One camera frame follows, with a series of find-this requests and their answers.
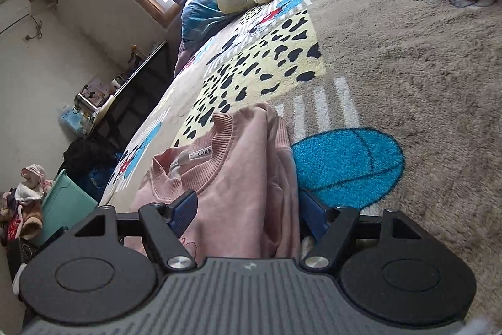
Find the blue packet on desk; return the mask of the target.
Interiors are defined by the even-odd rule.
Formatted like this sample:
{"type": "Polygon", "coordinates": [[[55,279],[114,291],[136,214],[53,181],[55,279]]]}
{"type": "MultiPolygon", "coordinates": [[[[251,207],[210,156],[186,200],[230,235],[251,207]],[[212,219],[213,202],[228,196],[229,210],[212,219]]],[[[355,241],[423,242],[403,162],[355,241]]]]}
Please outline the blue packet on desk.
{"type": "Polygon", "coordinates": [[[66,130],[73,132],[76,136],[84,135],[83,125],[81,123],[82,114],[76,111],[73,106],[65,105],[59,114],[59,124],[66,130]]]}

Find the stuffed doll pink hat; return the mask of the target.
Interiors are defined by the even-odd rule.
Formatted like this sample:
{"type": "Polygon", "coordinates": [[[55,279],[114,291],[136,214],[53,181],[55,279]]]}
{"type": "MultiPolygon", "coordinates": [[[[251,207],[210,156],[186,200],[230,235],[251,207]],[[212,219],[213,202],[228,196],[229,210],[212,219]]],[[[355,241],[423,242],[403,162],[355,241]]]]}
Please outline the stuffed doll pink hat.
{"type": "Polygon", "coordinates": [[[1,242],[32,240],[43,228],[43,202],[54,181],[37,164],[20,171],[23,181],[16,188],[1,193],[1,242]]]}

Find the wall air conditioner unit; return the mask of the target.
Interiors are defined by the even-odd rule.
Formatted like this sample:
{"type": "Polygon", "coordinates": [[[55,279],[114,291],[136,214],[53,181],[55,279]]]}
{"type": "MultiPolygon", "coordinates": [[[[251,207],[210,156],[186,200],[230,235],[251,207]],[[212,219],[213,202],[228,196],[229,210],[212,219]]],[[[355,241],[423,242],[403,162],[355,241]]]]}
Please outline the wall air conditioner unit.
{"type": "Polygon", "coordinates": [[[7,0],[0,4],[0,33],[5,32],[23,18],[31,15],[29,0],[7,0]]]}

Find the teal storage box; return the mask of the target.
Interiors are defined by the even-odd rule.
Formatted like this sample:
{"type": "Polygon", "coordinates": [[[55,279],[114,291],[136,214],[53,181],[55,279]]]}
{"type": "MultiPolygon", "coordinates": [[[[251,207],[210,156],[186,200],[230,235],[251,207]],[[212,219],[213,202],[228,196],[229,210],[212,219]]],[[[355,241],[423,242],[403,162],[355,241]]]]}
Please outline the teal storage box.
{"type": "Polygon", "coordinates": [[[31,242],[42,246],[59,228],[72,228],[92,213],[97,205],[96,200],[62,170],[43,202],[43,228],[31,242]]]}

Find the black bag by desk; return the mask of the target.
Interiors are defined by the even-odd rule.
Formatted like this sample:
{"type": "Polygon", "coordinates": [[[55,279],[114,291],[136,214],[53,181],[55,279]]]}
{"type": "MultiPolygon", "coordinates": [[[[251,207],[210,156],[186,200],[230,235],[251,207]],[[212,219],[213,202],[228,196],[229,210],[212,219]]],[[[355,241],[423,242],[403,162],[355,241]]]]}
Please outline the black bag by desk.
{"type": "Polygon", "coordinates": [[[78,185],[103,188],[111,178],[120,155],[108,146],[78,138],[63,154],[62,167],[78,185]]]}

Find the dark side desk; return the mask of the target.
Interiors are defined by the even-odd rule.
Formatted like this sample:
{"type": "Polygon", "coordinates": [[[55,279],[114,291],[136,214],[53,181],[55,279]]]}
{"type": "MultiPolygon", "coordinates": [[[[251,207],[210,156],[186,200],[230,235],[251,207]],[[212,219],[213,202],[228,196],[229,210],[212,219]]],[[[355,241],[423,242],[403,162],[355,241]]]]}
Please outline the dark side desk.
{"type": "Polygon", "coordinates": [[[88,138],[123,152],[173,82],[168,42],[160,43],[112,96],[88,138]]]}

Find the metal cup on desk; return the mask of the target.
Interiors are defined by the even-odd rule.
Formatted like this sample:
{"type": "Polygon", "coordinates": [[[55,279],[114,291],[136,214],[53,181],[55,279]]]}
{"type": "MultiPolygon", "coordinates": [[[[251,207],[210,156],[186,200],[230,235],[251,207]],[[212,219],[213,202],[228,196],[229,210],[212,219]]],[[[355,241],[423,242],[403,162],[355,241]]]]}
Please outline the metal cup on desk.
{"type": "Polygon", "coordinates": [[[75,96],[74,106],[77,110],[89,115],[94,115],[98,111],[98,107],[82,93],[78,93],[75,96]]]}

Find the pink sweatshirt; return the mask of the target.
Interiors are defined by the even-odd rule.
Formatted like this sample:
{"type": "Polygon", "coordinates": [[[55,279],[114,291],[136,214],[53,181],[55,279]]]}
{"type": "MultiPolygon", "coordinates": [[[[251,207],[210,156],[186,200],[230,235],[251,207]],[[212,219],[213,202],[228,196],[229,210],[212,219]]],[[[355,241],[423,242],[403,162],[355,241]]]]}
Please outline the pink sweatshirt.
{"type": "Polygon", "coordinates": [[[216,113],[204,135],[154,156],[130,209],[170,204],[186,191],[196,192],[197,212],[180,242],[197,263],[299,257],[296,167],[273,107],[216,113]]]}

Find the Mickey Mouse bed blanket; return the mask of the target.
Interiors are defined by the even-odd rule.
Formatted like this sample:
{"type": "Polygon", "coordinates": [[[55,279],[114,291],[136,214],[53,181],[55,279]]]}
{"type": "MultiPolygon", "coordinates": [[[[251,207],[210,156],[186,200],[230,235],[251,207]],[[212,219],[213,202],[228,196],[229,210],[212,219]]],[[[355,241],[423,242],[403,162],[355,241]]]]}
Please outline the Mickey Mouse bed blanket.
{"type": "Polygon", "coordinates": [[[216,113],[285,120],[300,191],[393,208],[472,269],[472,316],[501,318],[501,0],[276,0],[187,61],[130,140],[102,203],[131,211],[154,156],[216,113]]]}

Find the blue pillow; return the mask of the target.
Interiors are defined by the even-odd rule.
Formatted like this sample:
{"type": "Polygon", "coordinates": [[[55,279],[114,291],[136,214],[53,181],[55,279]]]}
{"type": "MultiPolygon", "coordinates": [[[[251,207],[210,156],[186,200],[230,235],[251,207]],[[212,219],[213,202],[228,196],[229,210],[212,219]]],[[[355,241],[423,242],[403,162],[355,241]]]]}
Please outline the blue pillow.
{"type": "Polygon", "coordinates": [[[198,50],[237,16],[222,12],[216,0],[188,0],[181,13],[181,46],[198,50]]]}

